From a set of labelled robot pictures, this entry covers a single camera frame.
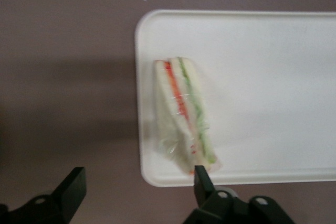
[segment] table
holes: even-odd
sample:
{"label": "table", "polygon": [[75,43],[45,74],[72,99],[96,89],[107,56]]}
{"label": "table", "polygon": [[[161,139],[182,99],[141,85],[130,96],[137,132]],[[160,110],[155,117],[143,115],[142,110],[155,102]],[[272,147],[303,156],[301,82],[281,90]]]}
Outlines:
{"label": "table", "polygon": [[[0,0],[0,199],[13,210],[85,166],[76,223],[181,223],[192,187],[140,174],[134,30],[154,9],[336,11],[336,0]],[[333,223],[336,182],[231,186],[296,223]]]}

